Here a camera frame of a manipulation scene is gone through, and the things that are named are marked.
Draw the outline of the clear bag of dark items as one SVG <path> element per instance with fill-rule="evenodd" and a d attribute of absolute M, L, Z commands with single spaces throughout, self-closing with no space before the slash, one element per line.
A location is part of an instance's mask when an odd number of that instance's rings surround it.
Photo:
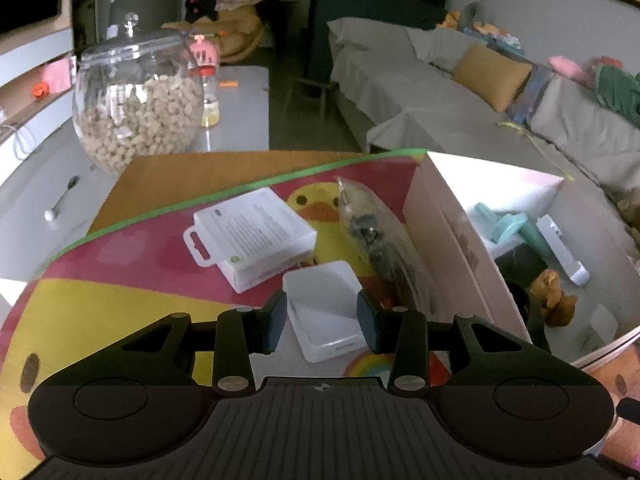
<path fill-rule="evenodd" d="M 406 227 L 370 188 L 339 178 L 338 215 L 381 283 L 374 296 L 385 307 L 432 314 L 431 275 Z"/>

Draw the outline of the white square plastic box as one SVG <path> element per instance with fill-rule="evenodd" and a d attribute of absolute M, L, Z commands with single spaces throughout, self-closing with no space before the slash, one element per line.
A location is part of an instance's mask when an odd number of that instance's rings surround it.
<path fill-rule="evenodd" d="M 362 286 L 346 261 L 288 271 L 282 287 L 306 361 L 327 361 L 367 345 L 357 318 Z"/>

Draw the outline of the clear plastic case with label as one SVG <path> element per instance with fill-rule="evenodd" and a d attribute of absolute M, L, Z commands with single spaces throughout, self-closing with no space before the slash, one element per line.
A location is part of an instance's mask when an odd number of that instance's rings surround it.
<path fill-rule="evenodd" d="M 194 262 L 216 266 L 238 294 L 314 254 L 317 231 L 271 188 L 193 214 L 182 234 Z"/>

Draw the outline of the black square device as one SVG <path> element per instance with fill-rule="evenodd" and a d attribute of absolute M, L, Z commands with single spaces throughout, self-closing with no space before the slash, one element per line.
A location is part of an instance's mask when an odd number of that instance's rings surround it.
<path fill-rule="evenodd" d="M 550 353 L 550 346 L 544 332 L 544 320 L 539 309 L 532 305 L 527 292 L 532 281 L 547 269 L 546 263 L 532 248 L 523 244 L 498 257 L 495 264 L 518 307 L 533 345 Z"/>

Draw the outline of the teal plastic object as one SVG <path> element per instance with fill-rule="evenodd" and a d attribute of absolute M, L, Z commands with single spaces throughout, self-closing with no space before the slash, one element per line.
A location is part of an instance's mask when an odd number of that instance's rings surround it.
<path fill-rule="evenodd" d="M 553 257 L 549 244 L 525 212 L 497 214 L 485 204 L 478 203 L 470 214 L 491 258 L 497 259 L 523 244 L 544 260 Z"/>

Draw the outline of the brown bear figurine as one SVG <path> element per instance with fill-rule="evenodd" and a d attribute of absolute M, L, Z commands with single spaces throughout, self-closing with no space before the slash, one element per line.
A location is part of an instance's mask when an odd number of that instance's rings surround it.
<path fill-rule="evenodd" d="M 552 269 L 541 272 L 527 289 L 532 305 L 539 309 L 544 322 L 551 327 L 565 327 L 574 318 L 578 297 L 562 289 L 559 273 Z"/>

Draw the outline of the white long plastic device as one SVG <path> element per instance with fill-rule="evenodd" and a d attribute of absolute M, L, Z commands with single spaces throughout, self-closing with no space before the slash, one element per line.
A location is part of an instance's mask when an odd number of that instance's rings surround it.
<path fill-rule="evenodd" d="M 570 281 L 578 287 L 587 284 L 590 273 L 565 245 L 562 240 L 562 231 L 553 219 L 545 214 L 536 221 L 536 227 Z"/>

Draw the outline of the colourful cartoon play mat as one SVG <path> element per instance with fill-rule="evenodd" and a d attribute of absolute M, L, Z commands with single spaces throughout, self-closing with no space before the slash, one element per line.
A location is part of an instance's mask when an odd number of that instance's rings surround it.
<path fill-rule="evenodd" d="M 406 151 L 336 162 L 265 180 L 317 233 L 306 265 L 333 264 L 378 298 L 385 285 L 338 220 L 337 182 L 365 185 L 390 208 L 431 273 L 442 320 L 455 308 L 515 335 L 525 326 L 498 269 L 500 245 L 476 211 L 549 216 L 589 272 L 572 322 L 548 328 L 555 356 L 600 380 L 615 400 L 639 394 L 639 258 L 622 219 L 592 183 L 469 157 Z M 1 474 L 19 479 L 43 459 L 27 404 L 46 378 L 162 316 L 211 321 L 233 306 L 257 307 L 280 274 L 237 292 L 216 266 L 193 259 L 182 234 L 222 194 L 157 209 L 96 232 L 59 254 L 29 284 L 1 331 Z"/>

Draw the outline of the pink white cardboard box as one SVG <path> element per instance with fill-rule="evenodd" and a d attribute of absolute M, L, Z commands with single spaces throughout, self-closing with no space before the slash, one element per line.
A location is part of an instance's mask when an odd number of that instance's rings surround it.
<path fill-rule="evenodd" d="M 578 301 L 570 324 L 546 330 L 555 356 L 593 370 L 638 339 L 639 274 L 631 262 L 638 252 L 598 188 L 500 162 L 428 153 L 414 173 L 404 216 L 436 288 L 436 320 L 474 314 L 529 336 L 496 261 L 526 255 L 531 269 L 540 258 L 518 234 L 493 242 L 495 223 L 476 210 L 478 204 L 498 217 L 551 220 L 553 238 L 588 272 L 582 285 L 560 276 L 564 292 Z"/>

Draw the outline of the white low side table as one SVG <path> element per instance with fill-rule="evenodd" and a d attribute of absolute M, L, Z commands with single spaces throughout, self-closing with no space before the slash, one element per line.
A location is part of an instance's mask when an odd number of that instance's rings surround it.
<path fill-rule="evenodd" d="M 201 130 L 189 151 L 244 152 L 269 150 L 269 70 L 254 65 L 221 66 L 219 78 L 236 87 L 220 88 L 220 121 Z"/>

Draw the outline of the metal spoon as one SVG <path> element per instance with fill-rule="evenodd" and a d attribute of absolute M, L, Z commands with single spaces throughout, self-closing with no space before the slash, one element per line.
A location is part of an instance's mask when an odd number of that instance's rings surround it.
<path fill-rule="evenodd" d="M 56 200 L 56 202 L 47 210 L 43 211 L 43 218 L 47 222 L 52 222 L 56 218 L 58 218 L 58 213 L 60 212 L 61 205 L 63 203 L 64 198 L 67 194 L 76 186 L 80 181 L 79 176 L 73 176 L 70 180 L 67 181 L 66 188 L 61 196 Z"/>

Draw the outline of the grey covered sofa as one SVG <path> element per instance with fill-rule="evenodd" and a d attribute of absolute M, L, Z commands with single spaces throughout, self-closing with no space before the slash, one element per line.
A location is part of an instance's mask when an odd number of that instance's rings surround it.
<path fill-rule="evenodd" d="M 593 90 L 532 66 L 503 113 L 452 80 L 480 40 L 364 18 L 329 22 L 330 81 L 363 151 L 427 148 L 593 180 L 614 194 L 639 187 L 639 129 Z"/>

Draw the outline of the glass jar of nuts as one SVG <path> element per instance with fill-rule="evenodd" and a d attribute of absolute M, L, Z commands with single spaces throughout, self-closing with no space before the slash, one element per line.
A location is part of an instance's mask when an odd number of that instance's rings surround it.
<path fill-rule="evenodd" d="M 92 162 L 121 174 L 137 157 L 181 153 L 203 116 L 203 85 L 186 38 L 175 29 L 124 32 L 82 52 L 73 124 Z"/>

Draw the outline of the yellow cushion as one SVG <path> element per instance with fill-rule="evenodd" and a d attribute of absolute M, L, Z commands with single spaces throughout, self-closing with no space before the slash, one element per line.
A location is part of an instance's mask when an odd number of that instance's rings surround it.
<path fill-rule="evenodd" d="M 513 61 L 484 44 L 474 44 L 454 69 L 452 80 L 482 98 L 495 112 L 503 113 L 531 72 L 529 63 Z"/>

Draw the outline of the pink lidded small bottle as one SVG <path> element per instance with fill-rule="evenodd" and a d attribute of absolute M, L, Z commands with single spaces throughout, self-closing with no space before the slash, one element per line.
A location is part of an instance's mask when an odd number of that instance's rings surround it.
<path fill-rule="evenodd" d="M 190 44 L 203 86 L 203 116 L 201 127 L 218 125 L 220 119 L 217 70 L 219 53 L 215 44 L 204 35 L 194 35 Z"/>

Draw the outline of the green patterned cushion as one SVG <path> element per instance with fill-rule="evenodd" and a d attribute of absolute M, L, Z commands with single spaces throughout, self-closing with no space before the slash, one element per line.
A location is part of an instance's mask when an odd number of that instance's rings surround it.
<path fill-rule="evenodd" d="M 615 65 L 600 64 L 594 71 L 597 100 L 636 127 L 640 125 L 639 86 L 639 75 L 632 76 Z"/>

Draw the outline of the white tv shelf unit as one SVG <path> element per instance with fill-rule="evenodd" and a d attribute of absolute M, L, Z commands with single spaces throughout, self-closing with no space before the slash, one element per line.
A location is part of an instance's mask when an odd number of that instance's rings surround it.
<path fill-rule="evenodd" d="M 2 181 L 70 119 L 72 96 L 62 73 L 73 46 L 73 31 L 53 23 L 1 36 Z"/>

